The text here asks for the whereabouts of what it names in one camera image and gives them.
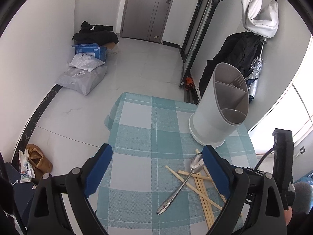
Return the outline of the right hand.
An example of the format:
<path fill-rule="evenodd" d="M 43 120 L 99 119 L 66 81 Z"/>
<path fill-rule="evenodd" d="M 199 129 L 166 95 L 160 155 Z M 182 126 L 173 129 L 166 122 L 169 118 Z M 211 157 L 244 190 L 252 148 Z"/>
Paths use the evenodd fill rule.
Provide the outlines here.
<path fill-rule="evenodd" d="M 293 215 L 293 210 L 292 207 L 289 206 L 288 210 L 284 210 L 284 216 L 285 216 L 285 223 L 286 225 L 288 225 L 292 219 L 292 215 Z"/>

